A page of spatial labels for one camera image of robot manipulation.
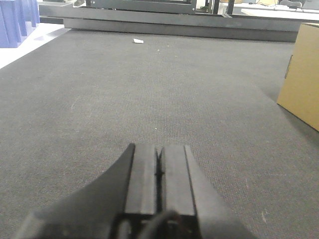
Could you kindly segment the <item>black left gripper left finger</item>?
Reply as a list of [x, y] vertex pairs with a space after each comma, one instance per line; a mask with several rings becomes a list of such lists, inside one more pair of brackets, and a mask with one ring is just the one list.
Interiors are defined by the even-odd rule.
[[31, 212], [16, 239], [113, 239], [121, 228], [138, 232], [157, 212], [157, 152], [130, 143], [97, 179]]

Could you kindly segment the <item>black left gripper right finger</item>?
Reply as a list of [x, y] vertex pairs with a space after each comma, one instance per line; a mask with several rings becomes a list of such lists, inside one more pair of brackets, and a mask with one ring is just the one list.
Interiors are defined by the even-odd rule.
[[159, 158], [162, 208], [177, 211], [192, 238], [255, 238], [206, 178], [189, 146], [165, 146]]

